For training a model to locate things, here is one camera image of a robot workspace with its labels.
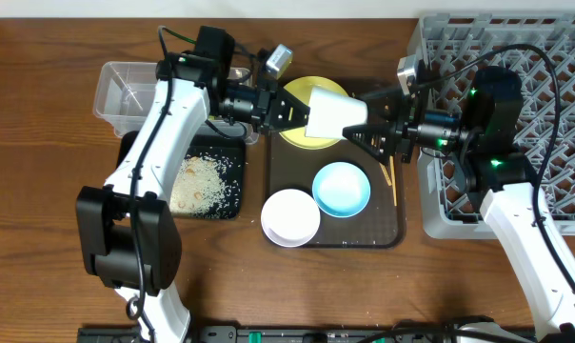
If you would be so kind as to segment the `white paper cup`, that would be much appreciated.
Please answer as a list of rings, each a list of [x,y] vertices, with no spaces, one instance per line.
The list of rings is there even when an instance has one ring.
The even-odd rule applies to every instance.
[[[308,106],[306,137],[344,139],[344,128],[367,122],[364,101],[320,87],[312,89]]]

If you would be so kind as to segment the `light blue bowl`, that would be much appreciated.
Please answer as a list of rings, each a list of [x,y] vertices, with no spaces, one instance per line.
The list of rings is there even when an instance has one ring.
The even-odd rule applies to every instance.
[[[336,218],[355,216],[367,206],[371,197],[367,175],[348,162],[322,167],[313,179],[311,190],[320,210]]]

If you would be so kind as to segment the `white round bowl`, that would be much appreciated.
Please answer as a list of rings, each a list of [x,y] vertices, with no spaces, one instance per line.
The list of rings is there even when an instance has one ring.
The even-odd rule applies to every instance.
[[[314,199],[306,192],[285,189],[271,195],[261,211],[265,236],[284,248],[305,245],[318,232],[321,213]]]

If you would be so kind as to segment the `rice and food scraps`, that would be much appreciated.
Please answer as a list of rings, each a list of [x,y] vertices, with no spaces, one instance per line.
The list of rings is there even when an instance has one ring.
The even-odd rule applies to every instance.
[[[169,201],[172,214],[220,218],[230,208],[227,182],[231,163],[224,157],[188,154],[182,162]]]

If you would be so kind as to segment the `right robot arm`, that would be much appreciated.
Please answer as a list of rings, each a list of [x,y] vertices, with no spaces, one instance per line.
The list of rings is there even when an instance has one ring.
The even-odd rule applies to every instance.
[[[343,136],[376,160],[414,147],[450,158],[462,192],[492,229],[525,294],[540,342],[575,342],[575,258],[548,212],[534,168],[514,142],[524,99],[518,74],[502,67],[475,73],[460,116],[426,109],[423,85],[392,91],[397,106],[382,124],[344,128]]]

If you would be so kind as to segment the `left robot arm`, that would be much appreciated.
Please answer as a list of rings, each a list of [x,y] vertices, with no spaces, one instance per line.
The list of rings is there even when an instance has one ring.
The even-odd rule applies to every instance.
[[[246,48],[225,30],[203,26],[191,43],[192,50],[163,52],[142,128],[103,187],[83,187],[75,204],[85,270],[126,300],[139,342],[187,338],[190,314],[174,283],[182,242],[169,200],[199,128],[210,116],[262,133],[308,121],[308,106],[278,84],[292,50],[252,54],[258,75],[247,87],[229,77],[233,54]]]

